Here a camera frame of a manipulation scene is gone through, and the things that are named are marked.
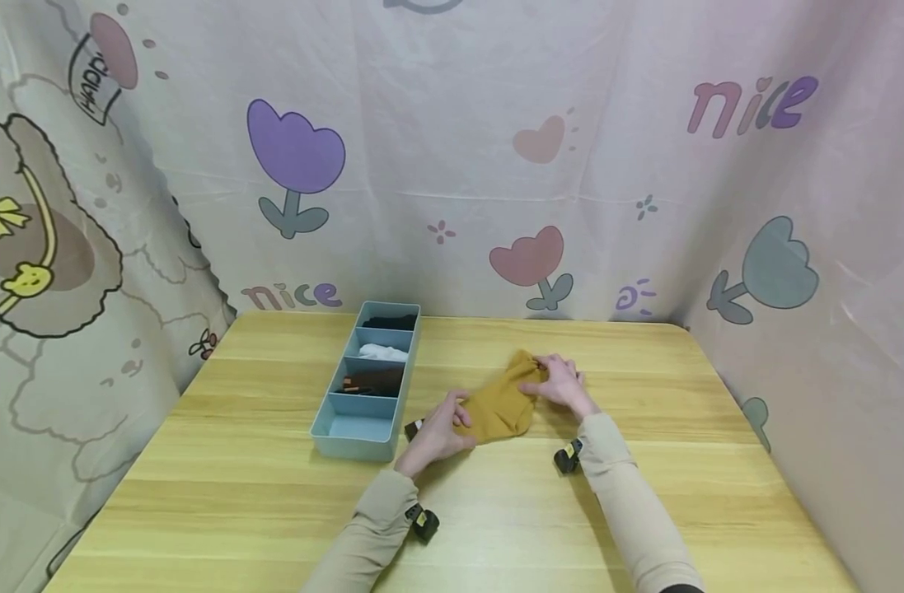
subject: hand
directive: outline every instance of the hand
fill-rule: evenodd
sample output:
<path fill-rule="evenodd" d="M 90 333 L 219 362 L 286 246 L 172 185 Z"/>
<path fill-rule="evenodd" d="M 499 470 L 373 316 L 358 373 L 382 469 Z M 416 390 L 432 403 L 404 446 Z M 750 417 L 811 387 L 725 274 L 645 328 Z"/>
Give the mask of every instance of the hand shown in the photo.
<path fill-rule="evenodd" d="M 452 425 L 471 426 L 468 411 L 459 404 L 463 399 L 468 399 L 468 392 L 464 390 L 445 395 L 445 400 L 429 413 L 409 447 L 396 461 L 396 472 L 415 479 L 433 461 L 445 460 L 465 449 L 475 449 L 475 436 L 463 437 L 452 429 Z"/>
<path fill-rule="evenodd" d="M 583 420 L 591 413 L 600 413 L 587 389 L 583 388 L 583 373 L 577 373 L 576 363 L 565 361 L 559 354 L 534 357 L 541 367 L 547 369 L 547 381 L 543 383 L 521 383 L 518 387 L 527 395 L 540 395 L 542 398 L 562 406 L 570 407 L 578 420 Z"/>

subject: yellow bow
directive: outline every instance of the yellow bow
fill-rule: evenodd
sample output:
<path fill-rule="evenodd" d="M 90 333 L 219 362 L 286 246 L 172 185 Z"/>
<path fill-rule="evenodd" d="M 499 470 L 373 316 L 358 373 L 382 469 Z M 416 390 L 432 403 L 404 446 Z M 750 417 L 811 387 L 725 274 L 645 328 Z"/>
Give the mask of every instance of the yellow bow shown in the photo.
<path fill-rule="evenodd" d="M 13 235 L 9 225 L 19 226 L 21 229 L 29 220 L 26 214 L 20 214 L 20 204 L 13 198 L 0 198 L 0 237 Z"/>

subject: curtain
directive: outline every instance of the curtain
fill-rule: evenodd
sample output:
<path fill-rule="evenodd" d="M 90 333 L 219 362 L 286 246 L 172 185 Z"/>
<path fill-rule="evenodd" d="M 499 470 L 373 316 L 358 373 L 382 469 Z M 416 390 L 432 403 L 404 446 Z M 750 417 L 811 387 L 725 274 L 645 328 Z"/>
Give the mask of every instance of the curtain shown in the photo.
<path fill-rule="evenodd" d="M 40 591 L 233 317 L 128 106 L 97 125 L 54 71 L 72 43 L 0 2 L 0 593 Z"/>
<path fill-rule="evenodd" d="M 864 591 L 904 591 L 904 0 L 0 0 L 7 196 L 1 591 L 221 335 L 208 261 L 241 312 L 682 325 Z M 137 334 L 146 389 L 92 404 Z"/>

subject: black clip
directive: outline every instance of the black clip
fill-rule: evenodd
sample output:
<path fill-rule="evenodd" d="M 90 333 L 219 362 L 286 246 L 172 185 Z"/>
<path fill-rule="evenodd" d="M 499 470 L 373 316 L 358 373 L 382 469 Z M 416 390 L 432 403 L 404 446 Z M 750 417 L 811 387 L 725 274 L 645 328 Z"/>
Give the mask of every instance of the black clip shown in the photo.
<path fill-rule="evenodd" d="M 419 431 L 422 429 L 422 424 L 425 424 L 425 420 L 415 420 L 414 423 L 408 423 L 405 425 L 405 437 L 408 439 L 409 443 L 412 442 L 412 439 L 415 438 L 415 435 L 418 435 Z"/>
<path fill-rule="evenodd" d="M 554 463 L 561 474 L 571 474 L 573 470 L 580 465 L 580 451 L 583 449 L 583 443 L 580 439 L 573 439 L 565 448 L 560 449 L 554 454 Z"/>
<path fill-rule="evenodd" d="M 405 518 L 412 521 L 412 532 L 415 533 L 415 537 L 421 539 L 423 544 L 431 541 L 435 531 L 438 531 L 438 517 L 427 508 L 422 508 L 418 503 L 405 512 Z"/>

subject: folded sock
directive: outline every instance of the folded sock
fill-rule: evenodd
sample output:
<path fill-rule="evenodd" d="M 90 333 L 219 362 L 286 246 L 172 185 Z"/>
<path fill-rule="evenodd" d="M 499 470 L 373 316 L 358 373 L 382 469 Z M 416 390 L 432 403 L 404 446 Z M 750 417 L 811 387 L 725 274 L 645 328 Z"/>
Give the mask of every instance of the folded sock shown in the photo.
<path fill-rule="evenodd" d="M 531 428 L 531 417 L 537 397 L 525 395 L 517 386 L 523 382 L 546 381 L 546 370 L 534 357 L 519 350 L 500 376 L 481 389 L 471 392 L 462 405 L 471 416 L 471 428 L 456 427 L 460 435 L 475 435 L 478 444 L 499 438 L 518 437 Z"/>
<path fill-rule="evenodd" d="M 402 367 L 387 368 L 381 371 L 365 371 L 346 376 L 343 379 L 344 393 L 358 390 L 358 393 L 363 395 L 383 395 L 383 397 L 395 398 L 402 387 L 402 370 Z"/>
<path fill-rule="evenodd" d="M 375 327 L 375 329 L 401 329 L 413 331 L 418 315 L 403 315 L 402 317 L 372 317 L 363 324 L 363 327 Z"/>
<path fill-rule="evenodd" d="M 372 358 L 375 361 L 406 362 L 409 354 L 391 346 L 381 346 L 377 343 L 367 343 L 359 348 L 360 358 Z"/>

